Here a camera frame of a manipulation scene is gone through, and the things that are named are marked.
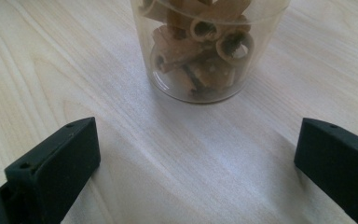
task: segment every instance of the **clear plastic cup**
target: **clear plastic cup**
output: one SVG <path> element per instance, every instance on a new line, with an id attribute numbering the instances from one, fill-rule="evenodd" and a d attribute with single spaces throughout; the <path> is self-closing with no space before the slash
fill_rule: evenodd
<path id="1" fill-rule="evenodd" d="M 240 91 L 290 0 L 131 0 L 147 75 L 190 103 Z"/>

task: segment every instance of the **cup rim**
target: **cup rim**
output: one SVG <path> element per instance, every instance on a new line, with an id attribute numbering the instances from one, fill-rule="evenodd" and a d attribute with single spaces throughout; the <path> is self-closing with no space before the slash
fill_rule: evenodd
<path id="1" fill-rule="evenodd" d="M 191 14 L 189 11 L 184 11 L 184 10 L 172 5 L 169 2 L 170 0 L 155 0 L 155 1 L 159 2 L 163 6 L 169 8 L 169 9 L 175 11 L 175 12 L 181 13 L 181 14 L 183 14 L 185 16 L 188 16 L 189 18 L 192 18 L 192 19 L 197 19 L 198 21 L 206 21 L 206 22 L 213 22 L 213 23 L 219 23 L 219 24 L 227 24 L 227 25 L 252 24 L 252 23 L 256 23 L 256 22 L 260 22 L 260 21 L 265 21 L 265 20 L 277 17 L 280 14 L 282 14 L 289 7 L 289 4 L 290 4 L 290 0 L 282 0 L 282 2 L 284 3 L 284 4 L 282 4 L 282 7 L 279 7 L 278 9 L 274 10 L 273 12 L 271 12 L 271 13 L 269 13 L 267 15 L 260 15 L 260 16 L 256 16 L 256 17 L 252 17 L 252 18 L 249 18 L 246 15 L 246 11 L 248 10 L 248 8 L 247 8 L 244 11 L 244 14 L 242 14 L 242 15 L 244 15 L 246 17 L 246 21 L 244 21 L 244 20 L 221 21 L 221 20 L 202 18 L 199 15 Z"/>

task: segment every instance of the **wooden table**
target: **wooden table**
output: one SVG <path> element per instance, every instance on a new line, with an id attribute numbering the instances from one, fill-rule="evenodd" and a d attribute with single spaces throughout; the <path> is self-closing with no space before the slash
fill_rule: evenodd
<path id="1" fill-rule="evenodd" d="M 0 185 L 86 117 L 102 163 L 63 223 L 353 223 L 293 159 L 304 117 L 358 134 L 358 0 L 292 0 L 215 105 L 151 86 L 129 1 L 0 0 Z"/>

